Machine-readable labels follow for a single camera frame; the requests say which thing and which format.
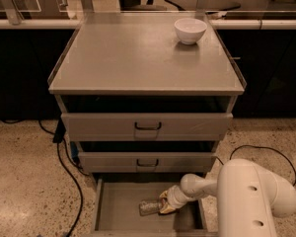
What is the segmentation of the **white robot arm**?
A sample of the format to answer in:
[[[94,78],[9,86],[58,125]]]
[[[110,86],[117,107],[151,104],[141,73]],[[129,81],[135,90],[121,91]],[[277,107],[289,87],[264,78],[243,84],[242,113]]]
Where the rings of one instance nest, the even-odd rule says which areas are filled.
[[[233,159],[215,180],[184,175],[160,194],[160,212],[171,213],[207,196],[217,199],[219,237],[277,237],[273,219],[296,211],[290,182],[252,161]]]

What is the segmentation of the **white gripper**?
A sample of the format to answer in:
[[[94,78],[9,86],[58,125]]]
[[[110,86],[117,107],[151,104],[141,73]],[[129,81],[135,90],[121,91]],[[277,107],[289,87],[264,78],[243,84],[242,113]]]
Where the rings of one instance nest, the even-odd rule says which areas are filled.
[[[170,187],[167,191],[163,191],[159,198],[166,198],[168,203],[162,205],[159,210],[160,214],[170,214],[185,206],[188,202],[195,201],[194,197],[188,197],[181,191],[178,185]]]

